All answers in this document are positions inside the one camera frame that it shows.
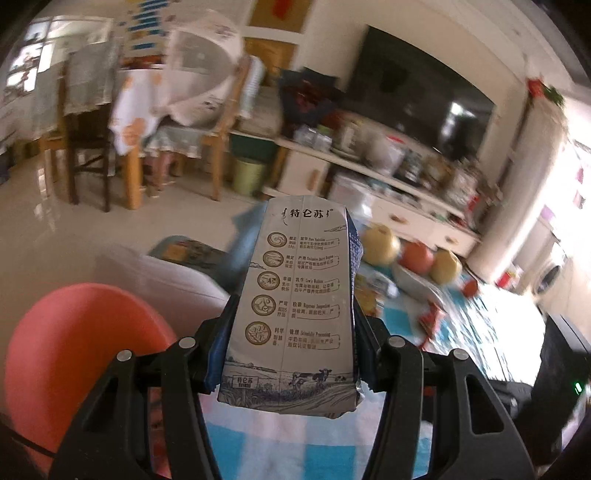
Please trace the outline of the black television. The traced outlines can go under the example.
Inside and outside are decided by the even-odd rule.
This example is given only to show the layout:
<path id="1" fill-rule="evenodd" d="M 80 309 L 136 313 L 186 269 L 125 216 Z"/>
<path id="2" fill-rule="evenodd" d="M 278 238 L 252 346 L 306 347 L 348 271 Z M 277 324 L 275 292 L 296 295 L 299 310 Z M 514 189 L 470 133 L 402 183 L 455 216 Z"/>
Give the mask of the black television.
<path id="1" fill-rule="evenodd" d="M 477 155 L 495 104 L 435 57 L 369 26 L 342 107 L 460 160 Z"/>

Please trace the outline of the white wet wipes pack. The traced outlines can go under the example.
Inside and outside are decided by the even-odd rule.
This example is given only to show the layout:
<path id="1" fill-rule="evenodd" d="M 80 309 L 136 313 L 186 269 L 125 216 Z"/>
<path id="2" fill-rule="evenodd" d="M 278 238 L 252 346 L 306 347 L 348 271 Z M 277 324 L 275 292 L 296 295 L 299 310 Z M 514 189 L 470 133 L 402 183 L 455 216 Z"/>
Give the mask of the white wet wipes pack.
<path id="1" fill-rule="evenodd" d="M 394 282 L 400 290 L 420 302 L 432 302 L 440 309 L 446 309 L 442 291 L 432 282 L 406 269 L 398 263 L 392 266 Z"/>

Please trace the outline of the blue white milk carton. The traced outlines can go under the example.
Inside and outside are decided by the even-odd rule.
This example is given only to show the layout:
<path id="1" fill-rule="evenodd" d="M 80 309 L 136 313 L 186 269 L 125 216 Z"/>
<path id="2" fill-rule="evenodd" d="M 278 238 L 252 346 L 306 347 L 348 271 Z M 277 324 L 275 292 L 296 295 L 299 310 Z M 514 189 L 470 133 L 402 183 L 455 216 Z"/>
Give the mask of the blue white milk carton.
<path id="1" fill-rule="evenodd" d="M 345 206 L 270 200 L 229 336 L 218 400 L 338 418 L 362 400 L 353 290 L 363 247 Z"/>

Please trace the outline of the blue white checkered tablecloth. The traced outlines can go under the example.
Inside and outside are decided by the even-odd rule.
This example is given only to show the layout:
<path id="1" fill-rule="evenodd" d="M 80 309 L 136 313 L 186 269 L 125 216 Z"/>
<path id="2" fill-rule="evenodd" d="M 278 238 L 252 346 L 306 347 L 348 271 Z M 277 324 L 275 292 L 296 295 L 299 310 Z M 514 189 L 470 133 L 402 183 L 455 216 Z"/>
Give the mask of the blue white checkered tablecloth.
<path id="1" fill-rule="evenodd" d="M 462 350 L 428 355 L 393 335 L 381 350 L 385 399 L 363 470 L 409 479 L 420 441 L 424 392 L 435 391 L 430 479 L 530 479 L 533 466 L 508 413 Z"/>

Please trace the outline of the dark red snack wrapper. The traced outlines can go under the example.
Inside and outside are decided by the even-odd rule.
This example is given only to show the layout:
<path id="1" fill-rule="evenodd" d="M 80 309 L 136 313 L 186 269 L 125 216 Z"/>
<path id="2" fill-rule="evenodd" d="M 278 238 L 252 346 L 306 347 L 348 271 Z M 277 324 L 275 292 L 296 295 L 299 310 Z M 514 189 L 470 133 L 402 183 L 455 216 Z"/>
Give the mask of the dark red snack wrapper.
<path id="1" fill-rule="evenodd" d="M 429 309 L 418 319 L 419 325 L 424 330 L 428 339 L 434 339 L 439 331 L 441 321 L 447 312 L 438 304 L 429 302 Z"/>

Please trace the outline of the large yellow pear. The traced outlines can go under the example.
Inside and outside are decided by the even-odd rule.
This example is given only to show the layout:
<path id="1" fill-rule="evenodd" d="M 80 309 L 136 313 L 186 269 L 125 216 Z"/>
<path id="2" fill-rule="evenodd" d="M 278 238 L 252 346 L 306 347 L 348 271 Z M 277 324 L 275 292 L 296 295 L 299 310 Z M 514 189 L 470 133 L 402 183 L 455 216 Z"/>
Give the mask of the large yellow pear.
<path id="1" fill-rule="evenodd" d="M 452 251 L 440 249 L 435 254 L 430 277 L 439 285 L 447 285 L 455 281 L 462 270 L 462 262 Z"/>

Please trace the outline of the red apple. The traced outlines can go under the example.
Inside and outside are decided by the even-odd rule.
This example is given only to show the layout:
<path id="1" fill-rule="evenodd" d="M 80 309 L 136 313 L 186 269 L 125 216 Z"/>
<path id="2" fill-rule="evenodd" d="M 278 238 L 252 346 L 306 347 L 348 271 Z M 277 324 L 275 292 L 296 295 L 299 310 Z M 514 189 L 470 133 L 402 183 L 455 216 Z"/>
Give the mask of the red apple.
<path id="1" fill-rule="evenodd" d="M 426 244 L 414 241 L 405 244 L 399 264 L 415 274 L 426 275 L 434 260 L 434 252 Z"/>

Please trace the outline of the dark wooden chair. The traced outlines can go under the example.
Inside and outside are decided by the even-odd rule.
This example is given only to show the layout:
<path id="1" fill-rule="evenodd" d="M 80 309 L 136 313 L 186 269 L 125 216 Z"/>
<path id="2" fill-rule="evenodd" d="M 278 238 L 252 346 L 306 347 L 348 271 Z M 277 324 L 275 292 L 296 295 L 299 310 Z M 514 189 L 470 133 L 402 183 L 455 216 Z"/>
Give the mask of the dark wooden chair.
<path id="1" fill-rule="evenodd" d="M 120 48 L 114 39 L 86 45 L 69 54 L 63 67 L 60 106 L 69 202 L 79 203 L 76 178 L 97 174 L 103 210 L 111 209 L 110 173 L 115 154 L 109 128 Z"/>

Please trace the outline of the white mesh food cover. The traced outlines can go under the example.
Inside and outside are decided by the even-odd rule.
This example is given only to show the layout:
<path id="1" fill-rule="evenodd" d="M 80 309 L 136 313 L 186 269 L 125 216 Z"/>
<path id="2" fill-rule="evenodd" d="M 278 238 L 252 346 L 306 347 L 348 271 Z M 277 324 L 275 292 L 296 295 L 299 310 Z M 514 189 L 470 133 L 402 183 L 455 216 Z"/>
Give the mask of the white mesh food cover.
<path id="1" fill-rule="evenodd" d="M 183 126 L 215 121 L 244 53 L 238 26 L 217 11 L 172 28 L 163 68 L 165 114 Z"/>

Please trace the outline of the dark flower bouquet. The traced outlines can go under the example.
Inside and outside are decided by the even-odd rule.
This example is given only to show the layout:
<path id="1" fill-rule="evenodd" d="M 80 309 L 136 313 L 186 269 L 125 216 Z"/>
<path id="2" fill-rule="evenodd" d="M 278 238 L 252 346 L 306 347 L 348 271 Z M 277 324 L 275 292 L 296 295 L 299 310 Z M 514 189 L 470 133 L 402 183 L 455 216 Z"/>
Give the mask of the dark flower bouquet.
<path id="1" fill-rule="evenodd" d="M 337 87 L 338 78 L 304 67 L 283 70 L 277 80 L 283 121 L 287 125 L 318 126 L 322 119 L 339 107 L 344 94 Z"/>

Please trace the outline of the pink plastic bin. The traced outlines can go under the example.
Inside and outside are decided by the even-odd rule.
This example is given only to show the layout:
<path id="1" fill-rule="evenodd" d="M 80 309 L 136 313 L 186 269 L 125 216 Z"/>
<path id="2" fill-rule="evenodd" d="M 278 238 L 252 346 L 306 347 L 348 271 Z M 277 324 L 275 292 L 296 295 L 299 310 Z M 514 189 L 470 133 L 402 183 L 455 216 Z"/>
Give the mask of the pink plastic bin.
<path id="1" fill-rule="evenodd" d="M 24 315 L 8 345 L 4 392 L 13 427 L 56 451 L 119 351 L 158 353 L 176 339 L 151 306 L 117 287 L 82 283 L 51 292 Z"/>

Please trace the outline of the wooden dining table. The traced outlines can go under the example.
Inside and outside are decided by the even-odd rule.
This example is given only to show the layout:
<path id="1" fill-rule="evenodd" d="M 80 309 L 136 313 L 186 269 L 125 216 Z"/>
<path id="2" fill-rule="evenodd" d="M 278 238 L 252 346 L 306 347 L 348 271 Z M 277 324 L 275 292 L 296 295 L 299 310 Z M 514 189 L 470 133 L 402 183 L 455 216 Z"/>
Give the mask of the wooden dining table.
<path id="1" fill-rule="evenodd" d="M 232 81 L 164 68 L 119 71 L 109 130 L 126 172 L 138 174 L 146 155 L 200 157 L 204 138 L 218 130 Z"/>

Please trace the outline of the green waste bin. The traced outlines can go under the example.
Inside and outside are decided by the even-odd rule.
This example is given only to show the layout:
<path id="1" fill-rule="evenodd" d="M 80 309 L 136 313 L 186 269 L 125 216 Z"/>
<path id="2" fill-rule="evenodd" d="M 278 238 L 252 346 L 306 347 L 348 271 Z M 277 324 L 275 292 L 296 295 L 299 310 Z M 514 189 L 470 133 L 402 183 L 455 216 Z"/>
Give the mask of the green waste bin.
<path id="1" fill-rule="evenodd" d="M 263 185 L 264 175 L 266 175 L 266 164 L 262 161 L 236 158 L 232 189 L 240 195 L 253 196 Z"/>

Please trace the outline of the yellow pear left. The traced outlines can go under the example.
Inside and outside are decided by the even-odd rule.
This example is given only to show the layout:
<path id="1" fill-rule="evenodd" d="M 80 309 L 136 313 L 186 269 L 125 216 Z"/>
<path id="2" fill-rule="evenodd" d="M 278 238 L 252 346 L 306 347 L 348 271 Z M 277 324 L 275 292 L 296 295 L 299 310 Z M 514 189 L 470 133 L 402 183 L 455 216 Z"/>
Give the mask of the yellow pear left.
<path id="1" fill-rule="evenodd" d="M 367 228 L 362 235 L 363 261 L 384 267 L 392 264 L 399 255 L 401 242 L 394 232 L 384 224 Z"/>

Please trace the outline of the orange tangerine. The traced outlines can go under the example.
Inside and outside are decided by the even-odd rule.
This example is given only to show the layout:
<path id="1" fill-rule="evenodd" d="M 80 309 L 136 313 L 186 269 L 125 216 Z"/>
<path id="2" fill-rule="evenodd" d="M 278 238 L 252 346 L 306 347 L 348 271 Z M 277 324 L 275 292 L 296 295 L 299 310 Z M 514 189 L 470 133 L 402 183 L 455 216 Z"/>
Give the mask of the orange tangerine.
<path id="1" fill-rule="evenodd" d="M 479 289 L 479 281 L 476 279 L 470 279 L 464 284 L 462 294 L 467 299 L 473 298 L 479 293 Z"/>

